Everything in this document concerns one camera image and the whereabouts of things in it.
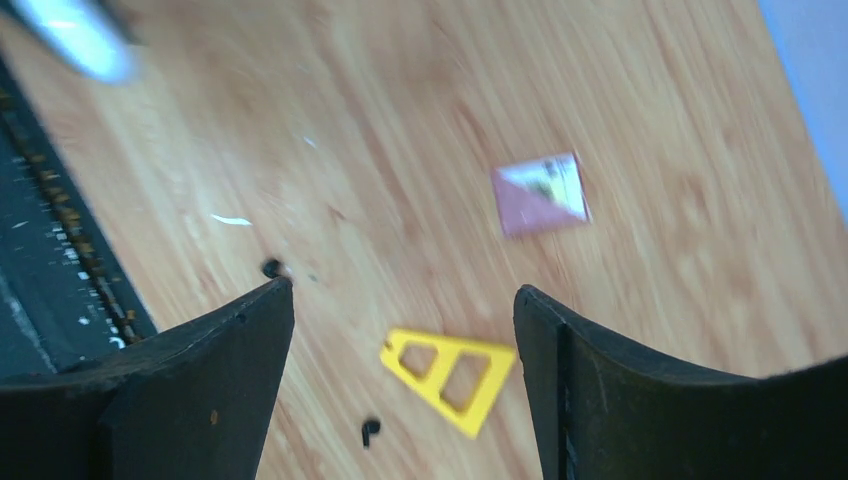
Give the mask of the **white gold earbud charging case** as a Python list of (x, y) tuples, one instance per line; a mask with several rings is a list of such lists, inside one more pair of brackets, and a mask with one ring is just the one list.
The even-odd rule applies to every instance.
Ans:
[(112, 1), (11, 0), (1, 10), (93, 80), (120, 84), (138, 73), (137, 39)]

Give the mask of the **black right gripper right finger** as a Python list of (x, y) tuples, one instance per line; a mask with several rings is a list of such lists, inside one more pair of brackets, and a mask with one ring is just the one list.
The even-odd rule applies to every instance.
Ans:
[(847, 361), (750, 378), (664, 354), (525, 285), (513, 322), (547, 479), (843, 479)]

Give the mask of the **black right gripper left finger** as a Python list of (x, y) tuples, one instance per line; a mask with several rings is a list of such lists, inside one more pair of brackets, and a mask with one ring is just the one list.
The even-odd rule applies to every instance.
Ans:
[(1, 383), (5, 479), (252, 479), (295, 325), (285, 277), (60, 374)]

